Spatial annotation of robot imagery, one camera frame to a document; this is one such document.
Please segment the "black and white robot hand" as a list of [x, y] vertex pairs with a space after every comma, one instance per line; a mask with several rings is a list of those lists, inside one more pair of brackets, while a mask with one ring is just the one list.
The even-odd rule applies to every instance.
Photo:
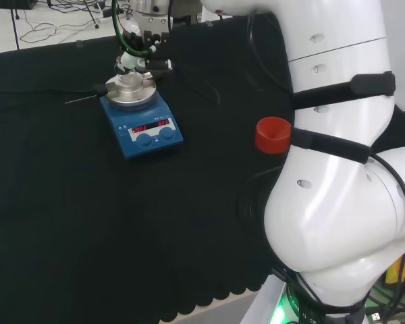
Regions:
[[167, 17], [153, 17], [135, 13], [126, 20], [118, 20], [121, 37], [131, 51], [121, 45], [122, 53], [115, 62], [118, 74], [129, 72], [171, 71], [170, 59], [155, 58], [155, 53], [169, 40]]

